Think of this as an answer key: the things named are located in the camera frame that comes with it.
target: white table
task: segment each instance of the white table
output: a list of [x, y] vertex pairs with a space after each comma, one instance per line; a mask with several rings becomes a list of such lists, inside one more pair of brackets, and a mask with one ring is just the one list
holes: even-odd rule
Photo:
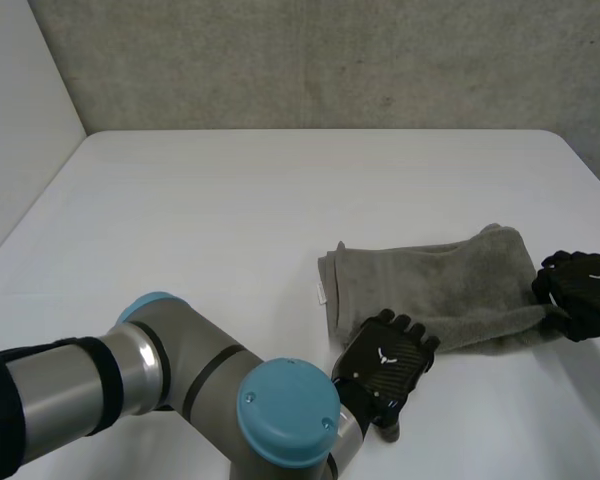
[[[329, 369], [316, 260], [518, 228], [539, 262], [600, 252], [600, 183], [542, 131], [116, 132], [88, 138], [0, 248], [0, 348], [101, 335], [180, 295], [265, 359]], [[346, 479], [600, 478], [600, 340], [439, 356]], [[176, 414], [125, 418], [15, 478], [226, 480]]]

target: robotic arm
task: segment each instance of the robotic arm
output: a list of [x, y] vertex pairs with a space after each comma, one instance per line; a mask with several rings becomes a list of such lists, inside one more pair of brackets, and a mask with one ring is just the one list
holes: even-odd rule
[[367, 321], [333, 383], [301, 360], [263, 362], [164, 293], [138, 299], [98, 339], [0, 352], [0, 479], [118, 418], [173, 409], [231, 461], [231, 480], [336, 480], [370, 423], [395, 436], [433, 362], [436, 340], [421, 344], [424, 328], [405, 318]]

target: white wall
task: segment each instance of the white wall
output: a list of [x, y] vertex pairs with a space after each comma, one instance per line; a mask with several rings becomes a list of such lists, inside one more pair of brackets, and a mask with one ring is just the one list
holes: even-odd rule
[[0, 0], [0, 244], [84, 137], [26, 0]]

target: gray robot arm segment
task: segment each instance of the gray robot arm segment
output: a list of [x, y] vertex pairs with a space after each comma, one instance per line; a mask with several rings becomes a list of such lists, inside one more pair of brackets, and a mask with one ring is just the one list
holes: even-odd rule
[[[289, 469], [256, 453], [238, 425], [236, 398], [243, 379], [262, 360], [179, 299], [159, 299], [138, 308], [99, 340], [120, 371], [120, 417], [171, 406], [232, 462], [231, 480], [335, 480], [362, 445], [355, 418], [342, 406], [328, 459]], [[101, 377], [79, 346], [25, 356], [7, 368], [24, 413], [23, 463], [98, 425], [104, 410]]]

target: gray concrete wall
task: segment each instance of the gray concrete wall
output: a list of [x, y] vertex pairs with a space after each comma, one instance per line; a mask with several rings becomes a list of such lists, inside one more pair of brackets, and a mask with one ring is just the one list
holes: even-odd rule
[[30, 3], [88, 132], [540, 128], [600, 177], [600, 1]]

